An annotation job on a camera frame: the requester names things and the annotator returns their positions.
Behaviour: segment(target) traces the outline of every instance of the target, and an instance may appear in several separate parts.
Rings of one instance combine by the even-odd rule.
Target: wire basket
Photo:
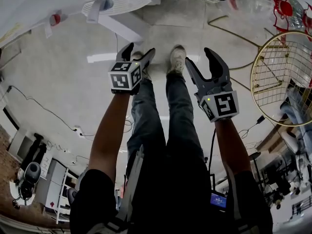
[[[299,31],[280,33],[259,50],[251,70],[251,93],[258,109],[271,121],[284,126],[312,122],[312,43]],[[282,103],[300,114],[298,122],[280,116]]]

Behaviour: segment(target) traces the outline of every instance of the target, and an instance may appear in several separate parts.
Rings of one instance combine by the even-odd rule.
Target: gold metal frame
[[[269,118],[271,121],[273,121],[273,122],[275,122],[275,123],[277,123],[277,124],[279,124],[279,125],[282,125],[282,126],[291,126],[291,127],[297,127],[297,126],[303,126],[303,125],[306,125],[306,124],[309,124],[309,123],[312,123],[312,119],[310,120],[310,121],[308,121],[308,122],[305,122],[305,123],[301,123],[301,124],[285,124],[285,123],[282,123],[282,122],[280,122],[280,121],[277,121],[277,120],[274,120],[274,119],[272,119],[270,116],[268,116],[262,109],[261,109],[261,106],[264,106],[264,105],[267,105],[267,104],[270,104],[270,103],[273,103],[273,102],[277,102],[277,101],[280,101],[280,100],[284,100],[285,101],[285,99],[281,99],[281,96],[280,96],[280,99],[279,100],[276,100],[276,101],[273,101],[273,99],[272,99],[272,102],[268,102],[269,101],[269,99],[268,98],[270,98],[270,97],[272,97],[272,96],[277,96],[277,95],[281,95],[282,93],[280,93],[280,94],[278,94],[278,93],[276,93],[276,95],[272,95],[272,96],[267,96],[267,97],[264,97],[264,98],[267,98],[267,102],[268,103],[266,103],[266,104],[263,104],[263,105],[259,105],[259,103],[257,102],[257,101],[259,101],[260,99],[256,99],[255,98],[255,95],[259,95],[259,94],[261,94],[261,93],[264,93],[264,92],[269,92],[269,91],[272,91],[272,93],[273,93],[273,90],[276,90],[276,89],[278,89],[278,87],[279,86],[281,86],[283,83],[287,83],[287,85],[288,85],[288,81],[285,81],[284,80],[284,76],[285,76],[285,71],[286,70],[288,70],[288,71],[290,71],[290,72],[294,72],[292,69],[287,69],[287,65],[291,65],[291,66],[295,66],[295,68],[297,68],[297,70],[299,70],[299,71],[302,71],[301,70],[301,65],[303,65],[303,66],[305,66],[306,68],[308,68],[310,71],[312,71],[312,60],[310,60],[310,59],[307,59],[307,58],[304,58],[303,57],[303,55],[300,55],[300,54],[298,54],[297,52],[292,52],[292,47],[293,47],[293,44],[294,43],[296,43],[297,44],[297,46],[298,45],[301,45],[301,46],[303,46],[302,44],[300,44],[300,43],[297,43],[297,42],[294,42],[294,41],[289,41],[289,43],[291,44],[285,44],[285,43],[283,43],[279,38],[281,38],[282,39],[282,37],[286,37],[286,35],[290,35],[290,34],[298,34],[298,35],[302,35],[302,36],[305,36],[305,37],[310,37],[311,38],[311,36],[310,35],[308,35],[308,34],[306,34],[306,33],[303,33],[303,32],[300,32],[300,31],[288,31],[288,32],[283,32],[283,33],[280,33],[280,34],[277,34],[276,36],[273,36],[271,39],[269,39],[262,47],[261,47],[261,49],[259,50],[259,52],[258,52],[258,54],[257,54],[257,56],[255,57],[255,59],[254,59],[254,62],[253,62],[253,66],[252,66],[252,69],[251,69],[251,75],[250,75],[250,88],[251,88],[251,94],[252,94],[252,96],[253,96],[253,101],[254,101],[254,103],[256,104],[256,106],[257,106],[257,108],[260,110],[260,112],[261,113],[263,113],[263,115],[265,115],[267,118]],[[285,49],[285,51],[284,52],[287,52],[283,57],[278,57],[277,58],[277,60],[279,59],[279,58],[283,58],[283,59],[285,59],[286,60],[286,62],[284,63],[279,63],[279,60],[277,61],[277,63],[275,63],[274,61],[275,61],[275,57],[271,57],[271,54],[272,53],[274,53],[274,55],[276,54],[276,53],[278,53],[278,51],[279,51],[279,48],[280,49]],[[270,52],[270,57],[269,58],[265,58],[265,54],[267,53],[266,52],[266,50],[268,50],[268,49],[271,49],[271,52]],[[271,64],[272,66],[274,66],[274,65],[285,65],[285,69],[283,69],[284,70],[284,74],[283,75],[277,75],[277,74],[275,74],[274,73],[274,71],[282,71],[282,69],[280,68],[279,70],[272,70],[272,69],[270,69],[269,68],[269,65],[270,64],[266,64],[265,62],[264,62],[264,60],[265,59],[268,59],[268,61],[271,59],[271,58],[273,58],[273,63]],[[292,60],[296,60],[296,61],[299,61],[300,62],[300,65],[299,66],[296,66],[295,64],[293,64],[293,63],[290,63],[289,62],[289,60],[290,59],[292,59]],[[311,64],[311,68],[309,68],[307,65],[305,65],[305,64],[303,64],[302,63],[302,59],[304,59],[304,61],[307,61],[309,64]],[[258,65],[258,63],[259,63],[259,61],[261,61],[263,64],[262,64],[262,66],[261,66],[261,68],[262,67],[265,67],[265,77],[264,77],[264,79],[263,78],[261,78],[261,74],[262,74],[262,70],[260,71],[260,73],[258,73],[257,71],[258,71],[258,68],[259,68],[259,65]],[[269,73],[271,73],[271,74],[273,74],[273,76],[271,77],[269,77],[269,78],[267,78],[266,76],[267,76],[267,71],[269,70]],[[297,73],[296,73],[296,71],[294,72],[295,74],[297,74],[297,78],[298,77],[300,77],[300,78],[303,78],[303,77],[301,77],[300,75],[299,75],[299,71],[297,71]],[[269,79],[269,84],[268,85],[265,85],[265,79]],[[270,79],[276,79],[276,83],[275,84],[271,84],[271,81],[270,81]],[[256,84],[255,82],[256,81],[260,81],[260,80],[264,80],[264,86],[269,86],[269,87],[267,87],[267,88],[265,88],[265,89],[262,89],[262,90],[257,90],[257,88],[259,88],[260,86],[259,86],[259,84]],[[307,100],[308,100],[308,95],[305,95],[306,96],[306,100],[304,101],[304,104],[303,105],[306,105],[306,102],[307,102]]]

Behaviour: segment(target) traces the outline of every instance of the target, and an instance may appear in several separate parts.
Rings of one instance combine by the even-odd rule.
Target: blue screen
[[[219,196],[217,194],[211,193],[211,199],[210,199],[210,203],[222,208],[225,208],[226,206],[226,198]]]

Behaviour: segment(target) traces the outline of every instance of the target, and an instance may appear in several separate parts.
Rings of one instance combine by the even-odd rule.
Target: person
[[[134,56],[134,59],[139,58],[138,54]],[[193,124],[193,106],[182,75],[185,58],[182,46],[173,49],[166,83],[170,112],[167,144],[149,67],[143,71],[138,94],[133,96],[134,131],[127,143],[127,175],[141,145],[144,160],[132,201],[128,233],[215,233],[221,230],[272,233],[270,209],[254,180],[248,154],[230,119],[215,123],[230,185],[226,216],[220,217],[210,207],[210,175]],[[89,170],[71,207],[72,234],[87,233],[96,224],[106,224],[117,214],[114,196],[116,163],[129,98],[127,93],[115,94],[98,127]]]

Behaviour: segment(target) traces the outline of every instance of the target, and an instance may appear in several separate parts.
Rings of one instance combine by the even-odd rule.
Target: shoe
[[[137,51],[137,52],[134,52],[133,55],[131,56],[131,59],[132,60],[139,60],[141,59],[143,56],[143,54],[140,52],[140,51]],[[152,80],[150,75],[148,74],[148,67],[145,68],[143,71],[142,71],[142,78],[145,78],[145,79],[148,79],[148,80]]]
[[[170,55],[171,67],[168,69],[167,74],[176,73],[182,75],[185,65],[185,58],[185,49],[181,45],[175,47]]]

